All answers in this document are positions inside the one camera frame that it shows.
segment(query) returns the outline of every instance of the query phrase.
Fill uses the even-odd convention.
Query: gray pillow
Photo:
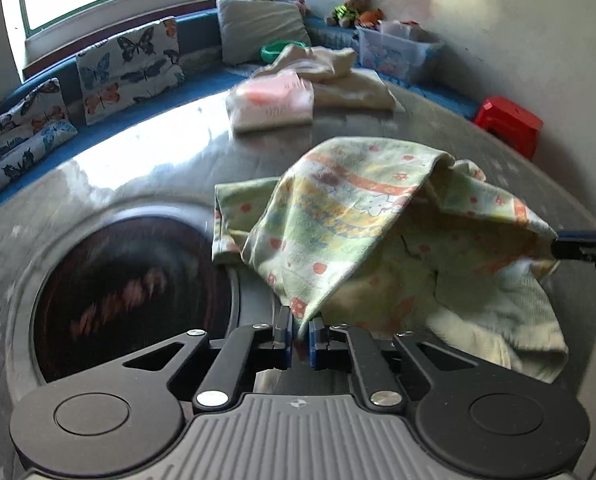
[[[300,10],[289,2],[216,0],[222,61],[236,65],[260,59],[262,46],[274,41],[312,42]]]

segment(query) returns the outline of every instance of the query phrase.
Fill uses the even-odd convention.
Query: plastic storage box
[[[383,34],[398,36],[403,40],[425,41],[425,31],[420,28],[420,26],[409,25],[407,23],[396,21],[386,22],[383,20],[380,20],[378,24],[378,30],[380,30]]]
[[[432,80],[443,47],[441,41],[411,41],[370,28],[358,28],[358,35],[362,66],[399,79],[405,85]],[[435,39],[429,33],[425,36]]]

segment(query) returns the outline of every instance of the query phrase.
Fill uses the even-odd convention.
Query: pillow
[[[78,53],[87,124],[181,85],[175,18],[121,32]]]
[[[293,3],[216,0],[222,61],[236,65],[260,59],[262,46],[281,40],[312,42]]]
[[[0,190],[78,131],[67,119],[56,78],[0,116]]]

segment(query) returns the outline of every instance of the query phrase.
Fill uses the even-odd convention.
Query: green bowl
[[[269,43],[265,45],[263,48],[260,49],[260,57],[262,61],[265,63],[273,63],[283,49],[290,44],[298,45],[298,46],[307,46],[300,41],[275,41],[274,43]]]

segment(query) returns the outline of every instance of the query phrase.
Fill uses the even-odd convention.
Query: metal screw
[[[222,406],[229,400],[229,396],[225,392],[220,390],[207,390],[197,394],[196,402],[203,406],[215,408],[216,406]]]
[[[369,400],[376,406],[395,406],[402,402],[402,395],[391,390],[381,390],[374,393]]]

